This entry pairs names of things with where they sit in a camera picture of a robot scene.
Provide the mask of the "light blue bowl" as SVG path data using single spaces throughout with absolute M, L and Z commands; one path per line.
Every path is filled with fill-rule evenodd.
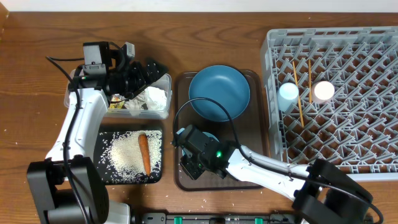
M 208 132 L 203 132 L 203 134 L 205 134 L 206 136 L 208 136 L 209 138 L 213 138 L 214 140 L 216 140 L 217 142 L 219 142 L 218 138 L 216 136 L 214 136 L 211 133 Z M 185 148 L 182 149 L 182 155 L 185 156 L 187 155 L 188 157 L 192 156 L 192 153 L 188 152 Z

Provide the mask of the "foil snack wrapper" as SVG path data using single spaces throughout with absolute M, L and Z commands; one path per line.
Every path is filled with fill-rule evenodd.
M 126 98 L 122 95 L 115 94 L 112 96 L 109 108 L 110 109 L 123 109 Z

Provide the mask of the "white tissue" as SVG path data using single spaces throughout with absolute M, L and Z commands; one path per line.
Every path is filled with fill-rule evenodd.
M 164 110 L 167 105 L 166 92 L 157 87 L 147 87 L 132 100 L 126 101 L 124 107 L 128 110 Z

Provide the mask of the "orange carrot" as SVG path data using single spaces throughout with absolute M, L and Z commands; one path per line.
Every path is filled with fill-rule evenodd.
M 138 137 L 139 148 L 141 150 L 142 160 L 146 175 L 150 175 L 150 154 L 149 154 L 149 143 L 145 134 L 140 134 Z

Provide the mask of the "light blue cup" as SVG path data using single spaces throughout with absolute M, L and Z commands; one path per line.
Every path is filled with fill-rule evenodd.
M 294 83 L 284 83 L 277 91 L 277 104 L 282 112 L 286 112 L 292 105 L 298 103 L 298 89 Z

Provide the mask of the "wooden chopstick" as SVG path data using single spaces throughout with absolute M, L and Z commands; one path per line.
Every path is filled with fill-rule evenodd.
M 293 65 L 293 70 L 294 70 L 294 80 L 295 80 L 296 87 L 298 89 L 298 108 L 299 108 L 299 113 L 300 113 L 300 124 L 301 124 L 301 127 L 304 128 L 305 125 L 304 125 L 304 119 L 303 119 L 302 102 L 301 102 L 301 98 L 300 98 L 300 89 L 299 89 L 296 66 L 295 66 L 294 60 L 292 61 L 292 65 Z
M 312 65 L 311 65 L 311 60 L 308 60 L 308 88 L 310 90 L 308 100 L 309 103 L 312 104 Z

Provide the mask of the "pink cup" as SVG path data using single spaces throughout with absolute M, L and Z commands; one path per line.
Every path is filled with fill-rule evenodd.
M 311 92 L 312 101 L 314 103 L 327 103 L 333 98 L 335 87 L 328 81 L 320 81 L 312 85 Z

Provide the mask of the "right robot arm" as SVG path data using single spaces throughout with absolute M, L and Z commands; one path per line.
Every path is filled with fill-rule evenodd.
M 307 223 L 363 223 L 372 195 L 328 161 L 290 165 L 234 143 L 186 143 L 184 171 L 197 179 L 204 171 L 252 182 L 289 198 Z

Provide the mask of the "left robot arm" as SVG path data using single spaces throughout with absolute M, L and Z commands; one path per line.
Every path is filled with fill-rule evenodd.
M 69 107 L 60 134 L 43 161 L 31 162 L 27 180 L 41 223 L 134 223 L 130 205 L 109 199 L 93 158 L 113 94 L 136 96 L 168 72 L 152 58 L 146 65 L 121 56 L 83 59 L 67 75 Z

